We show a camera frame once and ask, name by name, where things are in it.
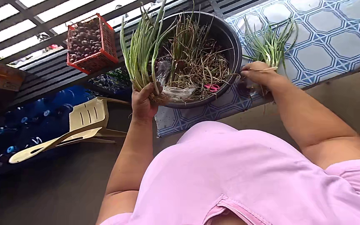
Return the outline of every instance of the pink t-shirt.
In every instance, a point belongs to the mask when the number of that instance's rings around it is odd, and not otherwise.
[[[204,225],[226,209],[248,225],[360,225],[360,160],[323,170],[276,136],[202,122],[151,162],[134,212],[102,225]]]

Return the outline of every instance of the hand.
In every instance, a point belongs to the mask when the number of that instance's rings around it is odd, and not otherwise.
[[[149,96],[154,92],[154,84],[149,83],[140,92],[134,90],[132,94],[133,120],[151,121],[158,111],[158,104],[150,102]]]
[[[256,84],[262,84],[271,88],[272,83],[276,83],[278,80],[286,79],[283,76],[277,74],[274,71],[259,72],[259,70],[268,69],[269,66],[266,63],[256,61],[248,63],[241,70],[241,75],[252,80]]]

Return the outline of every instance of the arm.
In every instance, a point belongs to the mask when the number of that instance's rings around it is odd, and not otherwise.
[[[271,90],[280,117],[305,157],[326,169],[331,164],[360,159],[360,136],[332,111],[275,73],[261,73],[262,62],[246,65],[242,74]]]
[[[116,214],[133,212],[142,177],[153,159],[152,119],[157,105],[151,105],[152,83],[139,93],[133,91],[133,117],[120,154],[113,166],[96,224]]]

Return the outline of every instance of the pink scissors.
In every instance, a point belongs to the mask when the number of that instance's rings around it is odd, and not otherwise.
[[[211,92],[216,92],[217,90],[220,89],[219,85],[217,85],[217,84],[213,84],[213,85],[205,84],[204,87],[209,89]]]

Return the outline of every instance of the blue patterned cloth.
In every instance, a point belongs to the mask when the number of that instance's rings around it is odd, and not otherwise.
[[[360,0],[269,0],[227,18],[226,22],[237,32],[243,54],[253,56],[244,40],[244,18],[259,29],[263,22],[266,23],[265,18],[276,23],[290,15],[299,28],[296,44],[285,55],[287,76],[294,84],[300,88],[309,87],[360,70]],[[285,74],[282,66],[278,72]],[[258,98],[256,95],[252,99],[241,95],[233,85],[224,95],[205,106],[192,109],[161,106],[155,116],[158,136],[245,111]]]

